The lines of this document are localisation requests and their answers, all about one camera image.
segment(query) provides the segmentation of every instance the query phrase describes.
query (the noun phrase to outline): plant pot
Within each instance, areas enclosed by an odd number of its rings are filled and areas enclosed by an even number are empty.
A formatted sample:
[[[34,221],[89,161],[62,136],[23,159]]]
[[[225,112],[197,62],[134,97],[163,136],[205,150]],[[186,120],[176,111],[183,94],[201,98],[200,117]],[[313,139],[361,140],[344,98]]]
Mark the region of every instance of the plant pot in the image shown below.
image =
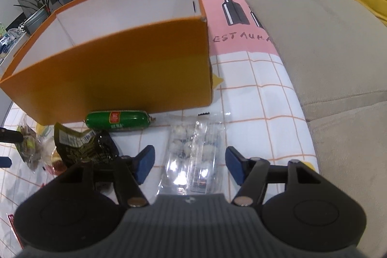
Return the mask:
[[[24,22],[24,29],[29,35],[32,35],[38,27],[48,18],[48,13],[44,7],[30,15]]]

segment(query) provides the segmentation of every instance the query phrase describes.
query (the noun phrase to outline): orange box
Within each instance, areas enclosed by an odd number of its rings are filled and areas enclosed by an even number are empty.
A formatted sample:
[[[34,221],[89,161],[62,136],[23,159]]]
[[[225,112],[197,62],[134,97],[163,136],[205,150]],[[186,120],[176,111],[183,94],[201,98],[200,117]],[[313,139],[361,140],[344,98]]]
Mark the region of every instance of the orange box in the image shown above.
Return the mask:
[[[15,54],[0,88],[42,125],[91,111],[149,113],[212,101],[201,0],[74,0]]]

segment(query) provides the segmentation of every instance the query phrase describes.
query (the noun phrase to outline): checkered tablecloth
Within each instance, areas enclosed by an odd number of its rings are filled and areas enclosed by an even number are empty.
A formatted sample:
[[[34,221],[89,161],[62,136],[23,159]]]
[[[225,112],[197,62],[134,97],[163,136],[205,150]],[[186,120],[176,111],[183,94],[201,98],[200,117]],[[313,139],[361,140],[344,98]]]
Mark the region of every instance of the checkered tablecloth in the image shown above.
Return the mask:
[[[312,139],[289,76],[266,31],[258,27],[244,0],[241,5],[249,25],[225,24],[222,10],[224,0],[203,0],[210,34],[210,60],[218,77],[214,86],[214,101],[206,108],[173,112],[190,116],[203,112],[223,113],[225,145],[234,146],[245,157],[262,157],[276,165],[286,165],[290,159],[309,162],[318,170]],[[24,113],[12,106],[4,127],[16,129]],[[163,171],[164,152],[169,127],[163,123],[164,114],[153,115],[156,123],[143,131],[111,133],[122,155],[135,156],[146,145],[154,145],[156,162],[141,186],[146,197],[153,201]],[[36,123],[28,119],[28,124]],[[67,124],[83,131],[84,123]],[[0,144],[0,155],[12,159],[12,167],[0,169],[0,256],[12,257],[20,246],[11,232],[7,214],[36,192],[42,184],[52,180],[43,169],[35,173],[21,161],[14,145]],[[231,200],[238,190],[233,178],[221,162],[223,192]],[[269,185],[266,199],[283,191],[281,184]]]

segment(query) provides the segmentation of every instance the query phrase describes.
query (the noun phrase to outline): white label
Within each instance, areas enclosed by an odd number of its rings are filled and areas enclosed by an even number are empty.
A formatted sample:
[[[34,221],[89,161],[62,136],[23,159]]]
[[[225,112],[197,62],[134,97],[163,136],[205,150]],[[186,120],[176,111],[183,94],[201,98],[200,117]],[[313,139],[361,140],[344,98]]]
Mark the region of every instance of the white label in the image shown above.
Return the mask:
[[[63,130],[59,131],[59,142],[63,145],[68,145],[74,148],[80,148],[84,144],[88,143],[90,139],[97,133],[94,130],[89,131],[83,137],[78,138],[76,136],[65,133]]]

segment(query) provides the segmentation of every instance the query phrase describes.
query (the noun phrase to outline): sofa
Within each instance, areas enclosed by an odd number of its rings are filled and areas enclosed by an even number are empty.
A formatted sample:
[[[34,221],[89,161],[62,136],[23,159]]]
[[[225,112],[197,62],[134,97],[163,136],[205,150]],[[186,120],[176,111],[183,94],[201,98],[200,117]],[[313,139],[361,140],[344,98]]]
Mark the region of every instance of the sofa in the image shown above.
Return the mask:
[[[355,0],[246,0],[308,121],[321,174],[365,210],[358,248],[387,253],[387,27]]]

